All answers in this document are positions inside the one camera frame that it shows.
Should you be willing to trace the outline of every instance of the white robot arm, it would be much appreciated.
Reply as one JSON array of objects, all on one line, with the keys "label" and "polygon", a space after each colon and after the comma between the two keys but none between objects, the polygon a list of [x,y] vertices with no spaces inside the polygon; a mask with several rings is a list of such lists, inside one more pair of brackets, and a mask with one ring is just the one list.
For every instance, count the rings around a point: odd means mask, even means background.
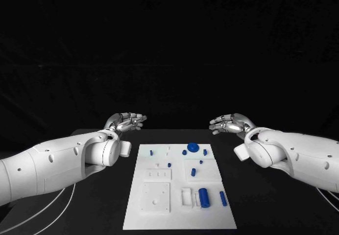
[{"label": "white robot arm", "polygon": [[339,142],[298,133],[256,127],[241,114],[223,115],[209,122],[213,134],[236,133],[243,144],[235,147],[241,161],[282,170],[294,179],[339,192]]},{"label": "white robot arm", "polygon": [[23,197],[54,192],[128,157],[131,143],[121,133],[140,130],[141,114],[114,114],[101,131],[39,143],[0,160],[0,206]]}]

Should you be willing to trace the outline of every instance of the black background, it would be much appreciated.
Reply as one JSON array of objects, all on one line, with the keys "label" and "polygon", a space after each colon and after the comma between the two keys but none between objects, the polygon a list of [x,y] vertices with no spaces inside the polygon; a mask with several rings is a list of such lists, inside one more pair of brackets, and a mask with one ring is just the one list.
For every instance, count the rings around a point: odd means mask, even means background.
[{"label": "black background", "polygon": [[337,139],[337,1],[3,1],[0,149],[99,128],[258,126]]}]

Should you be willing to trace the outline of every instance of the blue round knob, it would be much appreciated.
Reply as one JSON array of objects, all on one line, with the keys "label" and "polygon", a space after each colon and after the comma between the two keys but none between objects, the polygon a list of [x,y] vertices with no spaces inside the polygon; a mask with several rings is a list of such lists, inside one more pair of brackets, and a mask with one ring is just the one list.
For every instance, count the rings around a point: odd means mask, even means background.
[{"label": "blue round knob", "polygon": [[189,143],[187,144],[187,150],[192,152],[192,153],[196,153],[199,151],[199,145],[196,143]]}]

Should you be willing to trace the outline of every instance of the black table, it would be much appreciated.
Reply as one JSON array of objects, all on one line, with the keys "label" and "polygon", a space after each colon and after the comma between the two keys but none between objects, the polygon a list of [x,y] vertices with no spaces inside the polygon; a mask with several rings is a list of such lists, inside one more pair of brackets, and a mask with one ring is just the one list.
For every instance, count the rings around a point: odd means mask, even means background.
[{"label": "black table", "polygon": [[[98,131],[80,129],[73,135]],[[290,178],[280,170],[261,168],[251,160],[241,162],[233,153],[242,140],[229,133],[209,130],[140,130],[122,134],[132,143],[128,158],[76,183],[69,207],[40,233],[137,235],[137,234],[339,234],[339,214],[314,187]],[[124,217],[140,144],[209,143],[219,166],[236,230],[124,231]],[[31,235],[60,214],[72,192],[69,186],[46,211],[5,235]],[[56,197],[59,191],[17,201],[0,224],[0,231],[26,220]]]}]

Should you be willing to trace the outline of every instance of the blue cylinder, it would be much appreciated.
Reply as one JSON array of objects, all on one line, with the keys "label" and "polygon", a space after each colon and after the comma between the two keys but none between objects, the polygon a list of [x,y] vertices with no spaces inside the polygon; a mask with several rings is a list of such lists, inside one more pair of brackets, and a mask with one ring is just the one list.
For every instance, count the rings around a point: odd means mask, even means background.
[{"label": "blue cylinder", "polygon": [[220,191],[220,202],[222,202],[222,206],[225,207],[228,205],[228,203],[226,203],[226,198],[225,198],[225,195],[223,195],[223,191]]},{"label": "blue cylinder", "polygon": [[199,145],[196,143],[189,143],[187,144],[187,150],[192,152],[192,153],[196,153],[199,151]]},{"label": "blue cylinder", "polygon": [[207,199],[207,193],[206,193],[204,188],[199,189],[199,198],[200,198],[202,208],[207,208],[209,207],[209,199]]}]

